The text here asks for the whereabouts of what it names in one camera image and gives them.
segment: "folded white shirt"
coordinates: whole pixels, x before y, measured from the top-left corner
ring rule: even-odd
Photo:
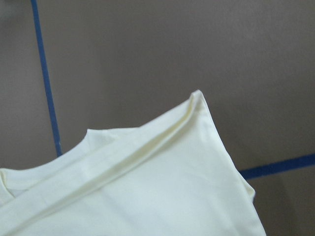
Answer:
[[[137,128],[0,169],[0,236],[265,236],[200,90]]]

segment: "t-shirt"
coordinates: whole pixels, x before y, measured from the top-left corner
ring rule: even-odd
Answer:
[[[200,90],[135,128],[0,169],[0,236],[265,236]]]

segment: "blue stripe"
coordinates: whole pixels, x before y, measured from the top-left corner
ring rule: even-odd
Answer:
[[[39,15],[38,15],[36,0],[31,0],[31,6],[33,9],[37,45],[38,45],[38,51],[39,51],[39,56],[40,56],[41,70],[42,70],[43,78],[44,78],[50,122],[51,122],[51,126],[53,129],[55,148],[56,148],[57,156],[60,156],[60,155],[62,155],[60,136],[59,136],[57,118],[56,118],[56,113],[55,113],[55,108],[54,108],[53,95],[51,92],[51,87],[50,87],[50,82],[49,82],[49,75],[48,75],[48,69],[47,69],[47,63],[46,63],[46,57],[45,57],[44,43],[43,43],[41,30],[40,30]]]
[[[247,170],[240,171],[245,179],[252,179],[267,175],[272,175],[284,171],[298,169],[306,166],[315,165],[315,153],[311,155],[301,156],[294,159],[280,161],[265,166],[259,166]]]

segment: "blue line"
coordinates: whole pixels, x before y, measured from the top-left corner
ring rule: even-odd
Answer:
[[[38,15],[36,0],[31,0],[31,6],[33,9],[37,45],[38,45],[38,51],[39,51],[39,56],[40,56],[41,70],[42,70],[43,78],[44,78],[50,122],[53,129],[55,148],[56,148],[57,156],[60,156],[62,155],[60,136],[59,136],[57,118],[56,118],[56,113],[55,113],[55,108],[54,108],[53,95],[51,92],[51,87],[50,87],[50,82],[49,82],[48,68],[47,68],[46,57],[45,57],[44,43],[43,43],[41,30],[40,30],[39,15]]]
[[[240,173],[245,179],[252,179],[311,165],[315,165],[315,153],[290,160],[268,164],[265,166],[242,170],[240,171]]]

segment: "white fabric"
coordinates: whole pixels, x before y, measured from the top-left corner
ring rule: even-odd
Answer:
[[[266,235],[200,90],[140,127],[88,129],[52,162],[0,175],[0,236]]]

